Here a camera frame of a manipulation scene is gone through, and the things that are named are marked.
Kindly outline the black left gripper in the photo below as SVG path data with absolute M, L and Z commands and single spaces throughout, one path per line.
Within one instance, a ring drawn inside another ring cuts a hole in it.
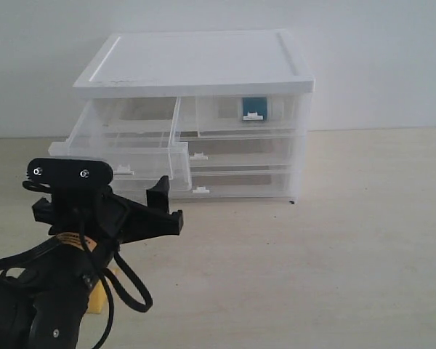
M 36 222 L 49 225 L 50 236 L 78 233 L 81 228 L 97 242 L 115 240 L 119 244 L 178 236 L 184 224 L 183 211 L 169 214 L 169 189 L 169 177 L 164 175 L 146 190 L 147 206 L 154 210 L 135 212 L 137 202 L 116 195 L 109 187 L 101 191 L 32 187 L 33 192 L 51 196 L 40 198 L 32 212 Z

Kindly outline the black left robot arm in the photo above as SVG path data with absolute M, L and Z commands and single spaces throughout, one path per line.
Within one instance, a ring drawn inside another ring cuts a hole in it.
M 74 348 L 90 294 L 101 284 L 109 304 L 119 297 L 139 313 L 153 298 L 122 258 L 122 244 L 177 236 L 181 211 L 169 209 L 169 179 L 162 177 L 139 204 L 110 186 L 64 188 L 31 180 L 43 193 L 35 220 L 49 238 L 28 251 L 0 259 L 0 348 Z

